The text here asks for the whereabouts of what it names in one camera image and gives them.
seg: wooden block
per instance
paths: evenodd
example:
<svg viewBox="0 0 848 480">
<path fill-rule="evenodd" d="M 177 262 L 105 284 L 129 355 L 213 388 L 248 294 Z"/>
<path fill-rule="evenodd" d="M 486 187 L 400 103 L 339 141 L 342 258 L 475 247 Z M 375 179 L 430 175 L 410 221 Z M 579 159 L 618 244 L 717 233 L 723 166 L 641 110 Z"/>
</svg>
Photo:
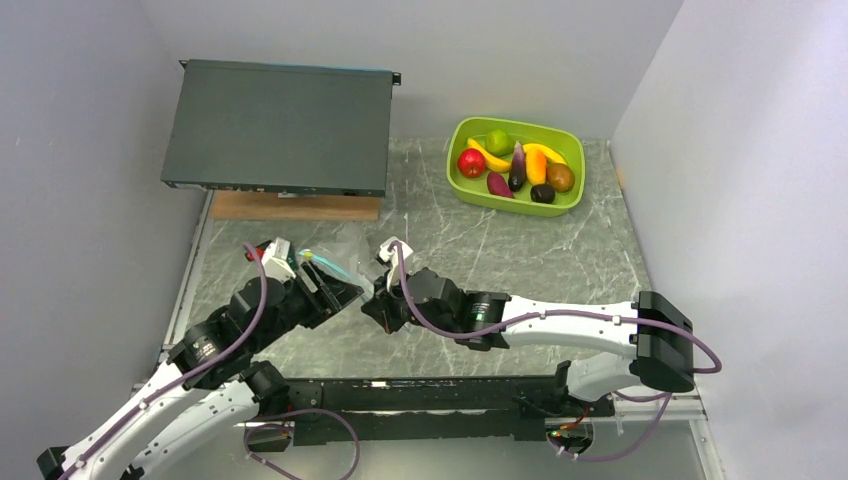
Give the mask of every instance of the wooden block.
<svg viewBox="0 0 848 480">
<path fill-rule="evenodd" d="M 279 198 L 276 193 L 215 192 L 209 216 L 221 220 L 338 220 L 376 222 L 378 197 Z"/>
</svg>

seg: white wall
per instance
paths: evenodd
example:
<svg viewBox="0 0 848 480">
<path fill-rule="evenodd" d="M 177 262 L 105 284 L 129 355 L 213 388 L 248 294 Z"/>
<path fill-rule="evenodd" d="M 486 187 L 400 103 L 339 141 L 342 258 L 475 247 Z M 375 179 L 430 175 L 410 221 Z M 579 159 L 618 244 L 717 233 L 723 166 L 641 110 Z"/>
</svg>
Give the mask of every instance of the white wall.
<svg viewBox="0 0 848 480">
<path fill-rule="evenodd" d="M 609 138 L 682 0 L 141 0 L 178 59 L 403 73 L 392 133 L 472 115 Z"/>
<path fill-rule="evenodd" d="M 78 441 L 161 345 L 197 192 L 159 181 L 180 68 L 134 0 L 0 5 L 0 471 Z"/>
<path fill-rule="evenodd" d="M 687 0 L 613 137 L 729 478 L 844 478 L 848 6 Z"/>
</svg>

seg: green plastic tray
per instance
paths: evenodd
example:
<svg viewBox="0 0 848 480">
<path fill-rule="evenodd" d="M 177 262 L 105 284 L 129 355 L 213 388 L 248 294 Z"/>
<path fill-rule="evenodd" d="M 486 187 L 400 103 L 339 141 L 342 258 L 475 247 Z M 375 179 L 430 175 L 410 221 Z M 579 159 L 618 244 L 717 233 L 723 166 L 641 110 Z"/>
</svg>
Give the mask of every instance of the green plastic tray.
<svg viewBox="0 0 848 480">
<path fill-rule="evenodd" d="M 456 160 L 459 158 L 459 154 L 467 148 L 468 138 L 474 138 L 481 145 L 485 145 L 486 134 L 495 129 L 505 131 L 513 140 L 518 140 L 521 143 L 541 143 L 557 151 L 565 158 L 568 166 L 574 172 L 574 188 L 565 193 L 557 193 L 556 199 L 551 204 L 535 203 L 530 200 L 531 186 L 529 184 L 525 184 L 521 190 L 515 192 L 515 199 L 511 199 L 489 193 L 489 189 L 486 187 L 486 176 L 489 174 L 489 170 L 479 178 L 462 176 L 456 166 Z M 511 159 L 512 154 L 501 158 Z M 508 212 L 556 217 L 577 205 L 583 197 L 583 186 L 586 183 L 586 159 L 583 156 L 583 145 L 580 140 L 568 132 L 512 120 L 471 117 L 460 122 L 453 133 L 451 147 L 448 151 L 447 175 L 454 193 L 465 202 Z M 501 175 L 504 179 L 509 176 L 506 173 Z"/>
</svg>

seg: banana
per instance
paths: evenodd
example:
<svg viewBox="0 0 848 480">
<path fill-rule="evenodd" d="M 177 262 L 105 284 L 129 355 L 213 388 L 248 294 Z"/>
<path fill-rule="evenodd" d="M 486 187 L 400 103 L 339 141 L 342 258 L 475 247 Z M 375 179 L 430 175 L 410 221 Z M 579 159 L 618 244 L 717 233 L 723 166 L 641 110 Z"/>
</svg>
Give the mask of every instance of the banana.
<svg viewBox="0 0 848 480">
<path fill-rule="evenodd" d="M 477 142 L 477 140 L 469 138 L 467 144 L 468 148 L 473 148 L 474 150 L 477 150 L 478 152 L 483 154 L 483 158 L 486 159 L 486 168 L 488 168 L 489 170 L 498 173 L 506 173 L 509 171 L 509 167 L 511 164 L 510 162 L 502 160 L 487 152 L 486 149 L 483 148 L 483 146 Z"/>
<path fill-rule="evenodd" d="M 541 143 L 527 143 L 527 144 L 525 144 L 524 145 L 524 153 L 527 153 L 530 150 L 533 150 L 534 148 L 538 148 L 539 150 L 541 150 L 542 153 L 545 154 L 545 157 L 548 158 L 548 160 L 550 160 L 554 163 L 561 163 L 563 165 L 568 165 L 568 162 L 566 162 L 565 159 L 562 158 L 562 155 L 558 154 L 557 152 L 555 152 L 550 147 L 546 147 L 546 146 L 542 145 Z"/>
</svg>

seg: gray marble surface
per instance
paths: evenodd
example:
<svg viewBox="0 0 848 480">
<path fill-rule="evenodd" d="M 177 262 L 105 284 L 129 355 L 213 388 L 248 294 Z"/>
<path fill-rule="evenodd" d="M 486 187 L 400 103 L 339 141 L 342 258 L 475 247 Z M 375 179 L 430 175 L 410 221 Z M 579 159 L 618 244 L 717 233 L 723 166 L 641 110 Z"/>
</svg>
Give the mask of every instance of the gray marble surface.
<svg viewBox="0 0 848 480">
<path fill-rule="evenodd" d="M 584 141 L 587 180 L 580 204 L 541 218 L 458 200 L 445 177 L 448 142 L 393 139 L 379 221 L 358 224 L 372 252 L 395 235 L 427 266 L 467 289 L 548 302 L 613 303 L 649 288 L 606 142 Z M 256 275 L 241 243 L 281 236 L 297 248 L 332 241 L 341 222 L 216 221 L 190 323 L 201 321 Z M 266 349 L 287 377 L 551 374 L 565 359 L 597 352 L 528 346 L 474 352 L 423 328 L 386 335 L 358 305 L 315 330 L 298 328 Z"/>
</svg>

